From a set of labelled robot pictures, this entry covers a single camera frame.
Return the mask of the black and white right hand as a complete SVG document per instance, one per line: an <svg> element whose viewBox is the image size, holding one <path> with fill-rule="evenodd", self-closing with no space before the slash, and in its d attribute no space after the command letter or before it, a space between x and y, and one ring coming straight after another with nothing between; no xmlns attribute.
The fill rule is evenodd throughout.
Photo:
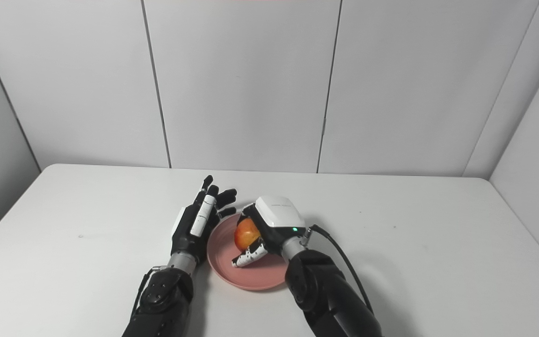
<svg viewBox="0 0 539 337"><path fill-rule="evenodd" d="M240 254L233 267L246 267L268 254L281 256L285 262L306 250L302 237L306 223L287 197L261 196L242 210L234 232Z"/></svg>

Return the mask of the black and white left hand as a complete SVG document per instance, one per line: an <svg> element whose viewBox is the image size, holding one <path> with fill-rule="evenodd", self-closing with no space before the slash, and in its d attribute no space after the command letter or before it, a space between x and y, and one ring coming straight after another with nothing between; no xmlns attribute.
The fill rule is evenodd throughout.
<svg viewBox="0 0 539 337"><path fill-rule="evenodd" d="M170 267L178 267L177 259L190 260L192 268L207 260L207 244L212 231L225 218L237 213L233 203L237 200L237 190L222 192L212 184L208 175L193 200L182 210L172 237Z"/></svg>

